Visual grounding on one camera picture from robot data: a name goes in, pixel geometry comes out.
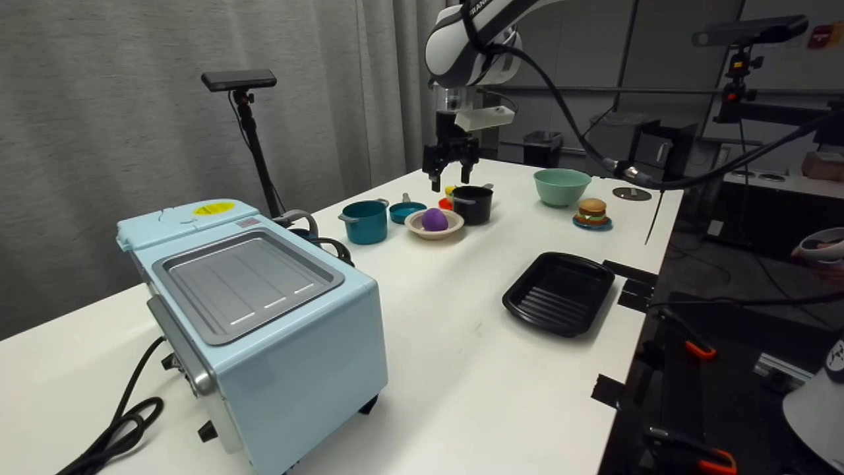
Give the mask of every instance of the power cord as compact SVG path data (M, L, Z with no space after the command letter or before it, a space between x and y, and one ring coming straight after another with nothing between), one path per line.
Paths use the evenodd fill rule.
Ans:
M134 403L126 411L126 403L133 399L133 390L137 384L141 371L145 370L147 358L154 355L154 351L165 343L165 337L154 341L151 349L141 355L122 403L116 405L112 425L89 444L88 452L81 452L68 466L64 466L59 475L92 475L100 473L113 457L122 457L126 452L133 452L145 430L162 416L165 411L165 399L151 395L141 403Z

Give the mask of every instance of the purple food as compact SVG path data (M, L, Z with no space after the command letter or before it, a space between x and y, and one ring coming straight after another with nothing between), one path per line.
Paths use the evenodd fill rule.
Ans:
M443 211L438 211L438 207L427 207L422 214L422 227L424 230L448 230L448 215Z

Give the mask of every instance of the small plate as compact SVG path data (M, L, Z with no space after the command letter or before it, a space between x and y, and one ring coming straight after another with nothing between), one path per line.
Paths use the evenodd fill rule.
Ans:
M647 193L642 186L616 186L612 196L621 201L649 201L652 197L652 193Z
M406 219L405 219L405 227L412 230L412 231L419 234L419 237L427 237L427 239L440 239L440 237L448 237L448 234L464 230L464 219L461 219L460 214L448 211L448 207L440 207L440 211L445 214L445 219L448 219L448 227L445 227L445 230L424 230L424 227L422 227L422 214L424 214L424 211L427 211L427 207L406 215Z

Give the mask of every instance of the black tray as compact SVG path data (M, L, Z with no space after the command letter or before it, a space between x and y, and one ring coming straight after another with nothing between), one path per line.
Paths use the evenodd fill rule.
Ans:
M596 260L542 254L501 300L513 316L530 328L579 337L596 321L609 285L612 272Z

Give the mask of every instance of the small brown item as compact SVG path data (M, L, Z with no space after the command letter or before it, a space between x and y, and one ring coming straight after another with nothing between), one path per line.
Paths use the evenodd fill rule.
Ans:
M606 214L606 204L600 201L600 197L587 197L587 201L579 204L579 211L589 214L589 215L604 215Z

